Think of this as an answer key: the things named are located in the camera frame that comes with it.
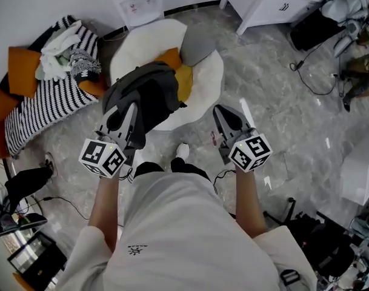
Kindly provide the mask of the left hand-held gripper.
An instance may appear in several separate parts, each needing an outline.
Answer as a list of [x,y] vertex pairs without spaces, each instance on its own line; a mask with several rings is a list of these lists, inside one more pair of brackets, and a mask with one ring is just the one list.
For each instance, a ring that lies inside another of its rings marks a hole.
[[114,105],[102,117],[102,124],[94,131],[94,138],[85,140],[79,162],[91,173],[112,178],[123,167],[131,167],[136,149],[130,145],[138,106],[131,103],[121,119]]

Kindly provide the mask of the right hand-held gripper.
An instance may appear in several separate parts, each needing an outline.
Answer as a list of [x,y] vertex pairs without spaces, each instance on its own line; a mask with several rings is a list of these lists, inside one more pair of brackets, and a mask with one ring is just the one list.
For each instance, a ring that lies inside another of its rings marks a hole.
[[[265,135],[252,128],[242,112],[227,105],[217,104],[213,107],[213,118],[219,134],[224,139],[219,147],[224,164],[232,162],[247,173],[263,165],[273,154]],[[246,131],[226,140],[224,132],[230,130]]]

